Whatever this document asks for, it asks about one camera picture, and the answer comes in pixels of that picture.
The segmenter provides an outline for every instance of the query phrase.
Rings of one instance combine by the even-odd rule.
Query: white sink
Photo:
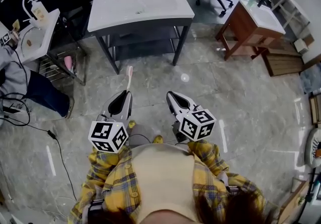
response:
[[[94,0],[88,31],[146,20],[193,17],[186,0]]]
[[[285,30],[282,27],[280,21],[276,18],[273,11],[269,7],[261,6],[258,7],[257,3],[249,6],[247,0],[239,0],[240,3],[244,6],[247,12],[250,14],[255,24],[258,27],[270,29],[282,34],[285,34]]]
[[[59,14],[58,9],[50,12],[46,25],[40,30],[31,25],[21,30],[16,51],[22,63],[34,61],[47,54]]]

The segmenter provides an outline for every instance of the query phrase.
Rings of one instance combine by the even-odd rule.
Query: toothbrush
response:
[[[132,66],[127,66],[127,70],[126,70],[126,75],[128,76],[127,91],[129,91],[130,84],[131,84],[132,70],[133,70]]]

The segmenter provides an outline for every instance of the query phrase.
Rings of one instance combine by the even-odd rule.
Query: round sink bowl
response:
[[[21,52],[24,57],[34,53],[42,45],[45,37],[45,31],[38,28],[29,29],[21,41]]]

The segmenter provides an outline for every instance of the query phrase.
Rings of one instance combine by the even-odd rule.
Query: blue jeans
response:
[[[49,79],[31,71],[27,94],[24,98],[54,110],[65,117],[69,110],[69,97],[57,90]]]

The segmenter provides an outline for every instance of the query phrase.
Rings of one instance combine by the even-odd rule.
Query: shirt button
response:
[[[132,198],[136,198],[136,197],[138,197],[138,193],[137,192],[133,192],[133,193],[130,194],[130,196]]]

